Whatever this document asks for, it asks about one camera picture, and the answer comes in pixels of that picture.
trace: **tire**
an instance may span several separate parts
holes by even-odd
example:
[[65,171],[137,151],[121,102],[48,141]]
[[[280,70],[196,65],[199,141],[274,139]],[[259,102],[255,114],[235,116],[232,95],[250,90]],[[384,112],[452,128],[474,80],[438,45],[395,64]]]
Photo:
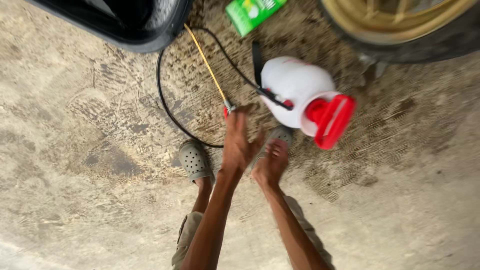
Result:
[[348,35],[318,0],[323,17],[342,40],[378,61],[427,63],[469,54],[480,49],[480,1],[444,27],[418,39],[394,45],[378,45]]

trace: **red sprayer pump handle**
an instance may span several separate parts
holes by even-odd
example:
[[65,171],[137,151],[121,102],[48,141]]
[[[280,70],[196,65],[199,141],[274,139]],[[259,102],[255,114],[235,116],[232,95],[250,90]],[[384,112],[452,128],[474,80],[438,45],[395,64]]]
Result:
[[321,149],[331,149],[348,125],[355,109],[355,99],[336,95],[330,102],[315,99],[305,110],[307,118],[317,124],[314,141]]

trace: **green packaging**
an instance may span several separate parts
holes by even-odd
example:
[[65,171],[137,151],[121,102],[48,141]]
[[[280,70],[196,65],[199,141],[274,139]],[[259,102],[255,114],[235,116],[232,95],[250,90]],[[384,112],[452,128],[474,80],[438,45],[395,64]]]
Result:
[[287,0],[233,0],[225,8],[240,36],[245,36],[270,17]]

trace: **gold wheel rim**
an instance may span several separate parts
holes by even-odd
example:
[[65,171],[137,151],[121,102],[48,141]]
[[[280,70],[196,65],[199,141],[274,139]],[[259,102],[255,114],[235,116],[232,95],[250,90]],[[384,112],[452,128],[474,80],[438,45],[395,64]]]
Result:
[[373,44],[393,45],[417,39],[441,28],[467,11],[476,1],[322,0],[322,4],[350,36]]

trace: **concrete floor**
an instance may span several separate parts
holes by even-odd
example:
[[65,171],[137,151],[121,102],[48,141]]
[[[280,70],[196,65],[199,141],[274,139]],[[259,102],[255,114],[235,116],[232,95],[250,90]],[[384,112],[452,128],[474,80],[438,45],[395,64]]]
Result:
[[[244,39],[226,3],[196,1],[191,25],[217,33],[250,77],[257,39],[265,59],[318,64],[359,102],[331,151],[295,133],[281,183],[336,268],[480,269],[480,54],[391,65],[365,82],[314,1],[290,1]],[[156,104],[157,55],[118,49],[23,1],[0,0],[0,33],[0,269],[169,269],[196,187],[176,157],[186,137]],[[212,40],[199,40],[231,99],[257,104],[252,134],[277,125]],[[221,142],[220,96],[189,37],[169,47],[162,73],[174,113]],[[208,152],[217,170],[221,151]],[[290,269],[249,175],[218,268]]]

